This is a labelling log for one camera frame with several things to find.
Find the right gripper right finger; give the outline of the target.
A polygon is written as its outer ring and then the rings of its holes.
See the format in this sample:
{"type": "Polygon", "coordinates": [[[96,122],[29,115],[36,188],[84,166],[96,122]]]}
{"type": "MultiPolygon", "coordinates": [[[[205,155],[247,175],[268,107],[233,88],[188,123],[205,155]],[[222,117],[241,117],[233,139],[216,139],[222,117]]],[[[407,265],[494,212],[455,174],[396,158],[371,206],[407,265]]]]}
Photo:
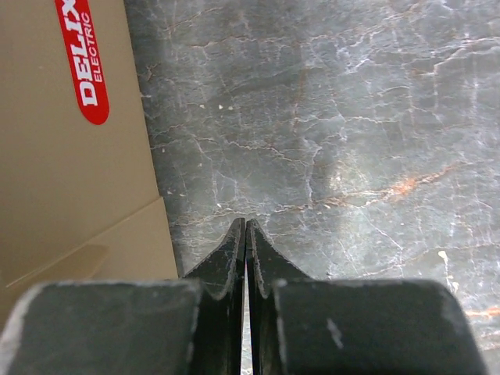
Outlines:
{"type": "Polygon", "coordinates": [[[276,250],[255,219],[246,223],[245,251],[254,374],[283,374],[277,312],[272,284],[278,279],[307,279],[294,263],[276,250]]]}

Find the tan plastic toolbox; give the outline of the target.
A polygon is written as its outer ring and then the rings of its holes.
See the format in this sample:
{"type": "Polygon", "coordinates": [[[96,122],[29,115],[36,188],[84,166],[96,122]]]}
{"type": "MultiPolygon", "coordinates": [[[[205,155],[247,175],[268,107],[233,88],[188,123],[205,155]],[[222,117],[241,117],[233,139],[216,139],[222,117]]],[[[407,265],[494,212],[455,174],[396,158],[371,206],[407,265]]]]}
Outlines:
{"type": "Polygon", "coordinates": [[[177,276],[121,1],[1,4],[1,318],[33,285],[177,276]]]}

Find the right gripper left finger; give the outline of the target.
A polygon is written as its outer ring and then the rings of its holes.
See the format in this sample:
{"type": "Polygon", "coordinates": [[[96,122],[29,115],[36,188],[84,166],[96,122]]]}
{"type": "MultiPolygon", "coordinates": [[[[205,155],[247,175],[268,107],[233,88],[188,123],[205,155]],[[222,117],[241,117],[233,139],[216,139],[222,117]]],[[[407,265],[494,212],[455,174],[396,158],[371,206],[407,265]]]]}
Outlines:
{"type": "Polygon", "coordinates": [[[239,374],[245,300],[245,219],[185,276],[202,287],[190,374],[239,374]]]}

